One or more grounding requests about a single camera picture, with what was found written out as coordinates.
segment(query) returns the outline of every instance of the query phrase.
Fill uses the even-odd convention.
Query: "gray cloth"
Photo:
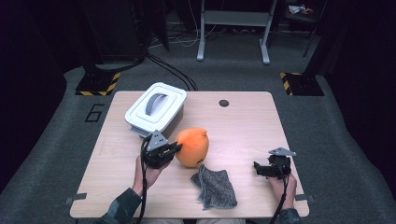
[[[191,182],[201,189],[198,200],[203,202],[204,210],[212,207],[224,209],[236,207],[237,201],[227,171],[214,172],[202,164],[199,172],[191,177]]]

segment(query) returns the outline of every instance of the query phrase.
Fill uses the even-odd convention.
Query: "hand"
[[[161,174],[163,169],[165,169],[170,162],[166,163],[163,167],[160,169],[153,169],[148,167],[146,170],[146,179],[148,181],[148,189],[151,187],[155,181],[157,180],[158,176]],[[134,184],[132,186],[132,189],[134,192],[142,197],[143,195],[143,173],[142,173],[142,163],[140,156],[136,158],[136,163],[135,163],[135,168],[134,168]]]
[[[267,178],[271,183],[275,197],[280,202],[284,190],[283,180],[277,179],[276,177],[267,177]],[[285,202],[283,202],[282,210],[288,208],[294,208],[294,197],[296,195],[296,188],[297,188],[297,180],[292,174],[290,174],[288,188],[286,189],[286,199]]]

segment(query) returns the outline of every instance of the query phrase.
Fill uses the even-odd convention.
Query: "metal stand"
[[[205,52],[205,25],[221,24],[221,25],[241,25],[241,26],[260,26],[265,27],[265,31],[259,44],[262,50],[262,62],[270,64],[266,42],[274,17],[276,0],[273,0],[269,12],[236,12],[236,11],[205,11],[205,0],[202,0],[201,6],[201,39],[198,48],[197,60],[204,60]]]

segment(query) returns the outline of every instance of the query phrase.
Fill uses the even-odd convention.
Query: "wooden table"
[[[143,93],[115,94],[78,189],[78,194],[87,193],[86,199],[73,202],[72,217],[100,217],[117,196],[132,186],[142,138],[130,131],[124,115]],[[222,107],[220,100],[230,104]],[[186,168],[174,158],[148,190],[145,217],[271,217],[278,202],[268,180],[256,175],[253,162],[269,165],[269,150],[289,148],[272,95],[262,91],[190,91],[184,117],[169,142],[175,142],[180,131],[191,127],[207,129],[209,151],[204,164],[212,171],[227,171],[238,205],[234,209],[203,211],[197,200],[200,189],[190,181],[198,169]],[[303,194],[292,158],[291,169],[299,182],[297,194]],[[301,217],[308,215],[306,201],[295,202],[295,207]],[[140,208],[134,215],[138,217],[139,213]]]

